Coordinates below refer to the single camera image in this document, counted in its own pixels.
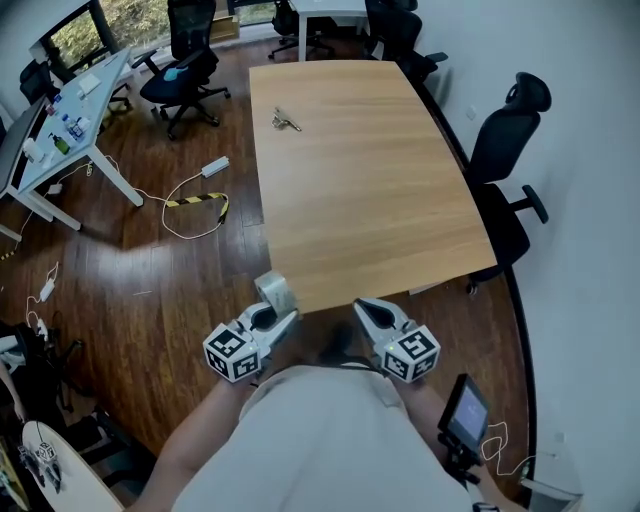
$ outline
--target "desk leg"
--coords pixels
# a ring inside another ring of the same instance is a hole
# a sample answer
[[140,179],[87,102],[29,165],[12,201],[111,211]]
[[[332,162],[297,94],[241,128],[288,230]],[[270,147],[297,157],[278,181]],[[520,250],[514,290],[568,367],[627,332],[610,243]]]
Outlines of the desk leg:
[[144,202],[142,200],[142,196],[133,190],[133,187],[129,185],[127,180],[125,180],[118,171],[116,171],[116,168],[111,165],[111,162],[105,158],[96,146],[91,146],[88,149],[87,156],[91,158],[93,163],[96,164],[105,176],[111,180],[111,183],[118,187],[133,204],[136,206],[142,206],[142,203]]
[[300,27],[298,30],[298,60],[304,62],[307,60],[307,16],[300,15]]
[[34,203],[36,203],[40,208],[49,212],[60,222],[64,222],[71,229],[75,229],[76,231],[80,231],[82,224],[80,224],[76,219],[64,213],[60,208],[51,204],[44,197],[42,197],[37,192],[29,192],[29,199],[31,199]]
[[13,188],[13,186],[11,185],[9,185],[9,187],[7,188],[7,192],[16,201],[18,201],[19,203],[22,203],[23,206],[25,206],[26,208],[29,208],[29,210],[31,210],[32,212],[35,212],[38,215],[40,215],[40,217],[42,217],[47,222],[53,221],[53,215],[51,215],[46,210],[43,210],[42,208],[40,208],[40,206],[34,203],[26,194],[19,194],[18,191],[15,188]]
[[7,235],[9,238],[13,238],[16,242],[22,242],[22,236],[2,224],[0,224],[0,233]]

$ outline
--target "window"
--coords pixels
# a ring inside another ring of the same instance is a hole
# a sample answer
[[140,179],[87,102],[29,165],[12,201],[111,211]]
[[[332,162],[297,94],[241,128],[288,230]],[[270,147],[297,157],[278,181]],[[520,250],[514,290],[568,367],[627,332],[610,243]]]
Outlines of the window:
[[276,14],[276,5],[273,2],[267,2],[242,5],[235,7],[234,10],[240,25],[255,25],[257,23],[269,23]]
[[58,30],[51,36],[51,41],[60,50],[60,59],[66,67],[73,66],[102,46],[89,11]]
[[[169,37],[167,0],[102,0],[100,7],[120,48],[147,48]],[[102,47],[89,11],[51,36],[62,62],[70,67]]]

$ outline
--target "chair backrest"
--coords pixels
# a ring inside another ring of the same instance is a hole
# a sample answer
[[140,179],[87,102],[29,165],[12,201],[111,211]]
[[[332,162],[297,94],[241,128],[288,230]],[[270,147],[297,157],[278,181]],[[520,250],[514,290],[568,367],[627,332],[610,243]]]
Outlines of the chair backrest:
[[276,15],[271,20],[273,29],[281,36],[297,34],[300,17],[291,8],[289,0],[276,0]]
[[422,30],[420,16],[385,0],[366,0],[371,37],[385,45],[393,57],[413,51]]
[[551,92],[538,77],[518,73],[505,106],[491,114],[482,127],[465,172],[472,185],[505,179],[540,125],[540,112],[551,108]]
[[196,50],[209,49],[215,0],[169,0],[171,54],[186,59]]
[[33,105],[44,95],[53,99],[60,89],[51,82],[49,65],[46,62],[39,63],[34,60],[20,73],[20,91],[29,104]]

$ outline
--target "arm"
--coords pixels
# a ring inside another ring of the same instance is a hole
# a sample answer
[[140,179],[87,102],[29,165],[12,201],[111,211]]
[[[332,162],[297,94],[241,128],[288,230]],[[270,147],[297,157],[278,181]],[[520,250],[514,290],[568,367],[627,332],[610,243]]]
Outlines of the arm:
[[[444,400],[433,388],[424,385],[422,381],[411,384],[396,379],[392,381],[407,408],[411,423],[440,463],[444,464],[447,449],[438,441],[438,421],[444,412],[446,405]],[[470,472],[480,478],[478,489],[488,503],[500,508],[502,512],[525,512],[520,505],[505,498],[486,466],[474,466]]]
[[0,380],[4,383],[4,385],[9,390],[9,393],[11,394],[11,398],[13,399],[14,404],[13,408],[16,412],[16,416],[20,421],[25,422],[27,420],[27,411],[25,410],[24,405],[22,405],[22,400],[20,400],[18,391],[13,384],[13,379],[9,374],[9,370],[7,370],[7,367],[2,361],[0,361]]
[[230,384],[221,379],[216,384],[171,434],[140,499],[130,512],[171,510],[189,481],[231,437],[250,381],[244,379],[238,384]]

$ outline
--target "small screen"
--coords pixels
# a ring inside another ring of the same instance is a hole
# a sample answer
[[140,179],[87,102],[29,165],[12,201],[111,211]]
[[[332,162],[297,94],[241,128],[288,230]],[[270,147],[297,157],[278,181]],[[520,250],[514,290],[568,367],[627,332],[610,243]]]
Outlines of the small screen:
[[482,435],[487,410],[473,392],[465,387],[458,403],[454,419],[473,437],[479,440]]

